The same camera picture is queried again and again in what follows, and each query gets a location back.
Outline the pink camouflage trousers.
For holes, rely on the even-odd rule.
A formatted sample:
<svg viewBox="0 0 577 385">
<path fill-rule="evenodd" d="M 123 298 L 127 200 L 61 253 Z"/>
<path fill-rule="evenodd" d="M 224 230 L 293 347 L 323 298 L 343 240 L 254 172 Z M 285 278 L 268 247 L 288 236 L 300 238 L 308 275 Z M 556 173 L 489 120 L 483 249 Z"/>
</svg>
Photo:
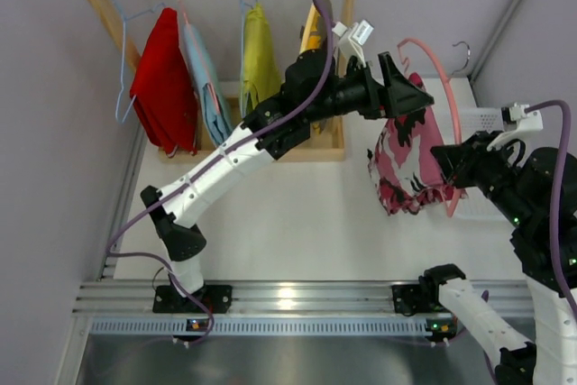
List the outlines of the pink camouflage trousers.
<svg viewBox="0 0 577 385">
<path fill-rule="evenodd" d="M 416 215 L 443 203 L 448 214 L 460 192 L 446 184 L 431 149 L 443 145 L 430 107 L 386 121 L 367 152 L 368 173 L 388 215 Z"/>
</svg>

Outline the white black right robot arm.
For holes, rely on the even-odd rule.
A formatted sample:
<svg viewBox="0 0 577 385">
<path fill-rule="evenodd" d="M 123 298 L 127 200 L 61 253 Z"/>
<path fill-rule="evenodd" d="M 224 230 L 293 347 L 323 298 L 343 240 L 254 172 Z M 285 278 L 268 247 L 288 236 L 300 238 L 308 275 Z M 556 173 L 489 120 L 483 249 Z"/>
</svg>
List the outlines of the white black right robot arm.
<svg viewBox="0 0 577 385">
<path fill-rule="evenodd" d="M 456 188 L 477 188 L 513 226 L 510 242 L 532 298 L 536 338 L 530 340 L 476 292 L 454 264 L 419 277 L 429 304 L 444 307 L 487 354 L 499 384 L 576 382 L 576 159 L 567 155 L 554 197 L 558 150 L 531 152 L 510 163 L 513 142 L 490 150 L 495 133 L 478 132 L 462 144 L 431 152 L 443 179 Z"/>
</svg>

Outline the olive yellow camouflage trousers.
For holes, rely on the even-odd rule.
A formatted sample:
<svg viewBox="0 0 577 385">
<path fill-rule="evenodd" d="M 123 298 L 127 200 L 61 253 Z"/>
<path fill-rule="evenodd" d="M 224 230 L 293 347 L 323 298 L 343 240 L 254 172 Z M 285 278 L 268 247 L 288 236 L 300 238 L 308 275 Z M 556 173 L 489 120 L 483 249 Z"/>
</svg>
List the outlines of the olive yellow camouflage trousers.
<svg viewBox="0 0 577 385">
<path fill-rule="evenodd" d="M 331 19 L 333 18 L 333 8 L 331 0 L 322 0 L 328 9 Z M 323 48 L 326 39 L 325 22 L 321 14 L 317 11 L 315 4 L 311 4 L 305 25 L 301 32 L 301 42 L 299 54 L 307 50 Z M 326 121 L 312 124 L 312 131 L 320 135 L 325 129 Z"/>
</svg>

